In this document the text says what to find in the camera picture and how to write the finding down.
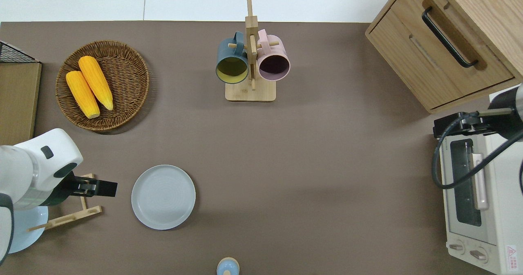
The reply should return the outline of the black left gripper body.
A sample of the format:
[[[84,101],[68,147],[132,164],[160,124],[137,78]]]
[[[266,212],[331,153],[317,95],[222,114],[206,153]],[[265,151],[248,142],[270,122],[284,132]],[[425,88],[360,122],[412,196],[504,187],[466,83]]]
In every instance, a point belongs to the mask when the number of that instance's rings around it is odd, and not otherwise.
[[[93,197],[97,195],[99,180],[90,177],[75,176],[73,181],[73,196]]]

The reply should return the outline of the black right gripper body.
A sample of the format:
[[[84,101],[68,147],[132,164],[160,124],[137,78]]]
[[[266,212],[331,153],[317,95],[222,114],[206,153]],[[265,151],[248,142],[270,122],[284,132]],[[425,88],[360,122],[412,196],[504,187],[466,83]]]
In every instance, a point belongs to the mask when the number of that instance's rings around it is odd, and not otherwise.
[[[491,135],[496,133],[493,127],[486,123],[482,117],[471,116],[470,114],[468,112],[457,112],[449,116],[451,123],[458,118],[462,119],[450,130],[450,136]]]

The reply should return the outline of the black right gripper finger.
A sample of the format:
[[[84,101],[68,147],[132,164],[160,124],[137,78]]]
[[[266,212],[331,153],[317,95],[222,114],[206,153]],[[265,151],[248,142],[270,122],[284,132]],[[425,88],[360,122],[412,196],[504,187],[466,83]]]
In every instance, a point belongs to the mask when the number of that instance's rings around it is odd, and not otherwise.
[[[454,115],[448,115],[445,117],[438,118],[434,120],[433,126],[433,137],[438,139],[441,137],[443,132],[447,129],[448,126],[454,121]]]

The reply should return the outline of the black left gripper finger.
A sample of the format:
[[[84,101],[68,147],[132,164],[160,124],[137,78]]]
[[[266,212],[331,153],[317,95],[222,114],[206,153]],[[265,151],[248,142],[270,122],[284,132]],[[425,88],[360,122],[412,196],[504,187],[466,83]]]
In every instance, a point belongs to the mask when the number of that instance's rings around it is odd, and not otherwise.
[[[103,197],[115,197],[118,183],[98,180],[96,185],[96,195]]]

